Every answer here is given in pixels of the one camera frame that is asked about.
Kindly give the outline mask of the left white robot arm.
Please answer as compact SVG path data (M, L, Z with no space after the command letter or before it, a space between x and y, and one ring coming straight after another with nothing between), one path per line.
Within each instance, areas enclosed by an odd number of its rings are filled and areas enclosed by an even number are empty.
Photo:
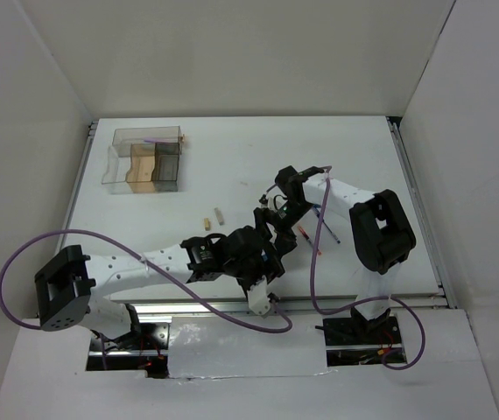
M142 339L137 311L131 304L110 301L110 295L162 284L185 289L227 276L242 288L249 309L264 316L271 310L268 285L284 272L270 239L253 227L195 236L144 254L124 248L121 255L91 256L72 245L35 275L39 327L58 332L82 326L131 349Z

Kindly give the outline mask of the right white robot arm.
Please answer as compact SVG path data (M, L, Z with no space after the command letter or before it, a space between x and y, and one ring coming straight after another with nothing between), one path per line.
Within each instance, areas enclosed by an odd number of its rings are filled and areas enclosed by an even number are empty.
M320 209L318 224L330 211L348 221L355 253L362 264L362 289L357 305L350 309L351 332L361 343L370 343L382 331L390 315L389 296L397 273L416 237L398 196L391 190L371 192L332 178L329 166L311 166L296 171L287 166L278 172L274 186L285 196L278 209L270 208L268 194L254 210L256 228L276 233L274 248L279 256L296 247L292 228L314 207Z

